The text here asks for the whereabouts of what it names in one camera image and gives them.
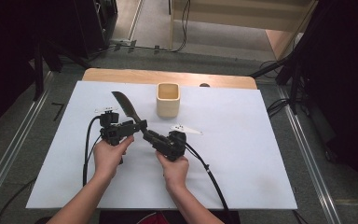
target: person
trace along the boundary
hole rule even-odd
[[[66,204],[48,224],[54,223],[88,223],[103,197],[112,178],[114,178],[122,155],[134,141],[133,136],[125,138],[119,145],[110,146],[104,140],[94,148],[95,173],[81,191]],[[187,223],[223,223],[206,209],[186,187],[186,175],[189,167],[185,156],[176,161],[169,161],[156,151],[162,165],[166,189]]]

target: white table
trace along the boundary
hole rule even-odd
[[[51,144],[27,208],[63,207],[82,187],[82,166],[88,125],[95,108],[119,107],[111,91],[131,100],[148,128],[168,134],[181,123],[203,131],[188,134],[187,142],[211,165],[230,209],[296,209],[282,157],[263,99],[258,90],[182,86],[181,107],[175,119],[156,114],[156,85],[79,81]],[[120,122],[129,120],[121,108]],[[96,122],[90,143],[100,130]],[[137,133],[124,163],[98,207],[113,209],[175,209],[165,189],[155,149]],[[200,162],[188,152],[187,186],[209,209],[222,204]],[[89,164],[90,178],[94,172]]]

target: beige container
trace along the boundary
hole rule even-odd
[[[176,83],[159,83],[157,85],[157,114],[165,118],[178,115],[180,89]]]

